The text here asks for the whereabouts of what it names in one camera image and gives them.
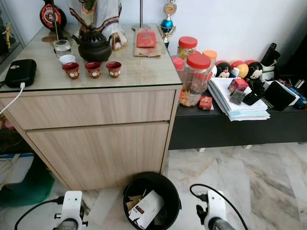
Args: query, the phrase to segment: statue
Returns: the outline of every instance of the statue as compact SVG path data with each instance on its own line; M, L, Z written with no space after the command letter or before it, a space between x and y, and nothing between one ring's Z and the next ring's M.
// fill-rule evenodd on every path
M101 32L105 37L112 35L112 48L120 49L127 44L124 31L119 24L121 0L69 0L70 12L80 27Z

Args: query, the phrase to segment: cabinet door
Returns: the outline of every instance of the cabinet door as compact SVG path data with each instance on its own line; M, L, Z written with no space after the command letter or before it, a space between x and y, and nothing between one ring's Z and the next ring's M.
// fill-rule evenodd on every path
M28 131L73 190L127 185L136 173L159 172L167 122Z

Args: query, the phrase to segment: cardboard box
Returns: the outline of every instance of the cardboard box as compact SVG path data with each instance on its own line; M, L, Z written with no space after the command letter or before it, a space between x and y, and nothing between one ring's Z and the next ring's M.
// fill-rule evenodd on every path
M248 84L246 81L244 81L242 78L235 78L228 86L228 90L230 91L230 93L233 93L235 90L244 92L247 87Z
M141 229L146 229L163 206L163 198L152 190L129 211L129 218Z

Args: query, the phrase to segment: tile floor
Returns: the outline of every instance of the tile floor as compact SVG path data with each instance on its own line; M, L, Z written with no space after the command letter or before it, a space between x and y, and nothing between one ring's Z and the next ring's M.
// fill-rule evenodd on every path
M233 202L250 230L307 230L307 144L266 144L251 149L238 147L172 150L164 171L177 187L182 210L171 230L203 230L196 215L201 204L189 193L189 186L213 186ZM123 188L88 191L83 200L91 209L85 220L88 230L133 230L122 208ZM50 198L65 189L56 182ZM29 207L0 207L0 230L13 230L16 220ZM230 206L227 218L237 230L243 229ZM61 206L48 204L29 214L20 230L51 230Z

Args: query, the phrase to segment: cabinet drawer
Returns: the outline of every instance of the cabinet drawer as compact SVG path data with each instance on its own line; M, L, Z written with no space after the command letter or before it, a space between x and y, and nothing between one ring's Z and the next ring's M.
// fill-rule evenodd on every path
M70 189L127 185L141 172L160 172L169 124L30 130L29 138Z
M169 120L174 90L20 97L8 111L22 129ZM1 98L6 106L13 98Z

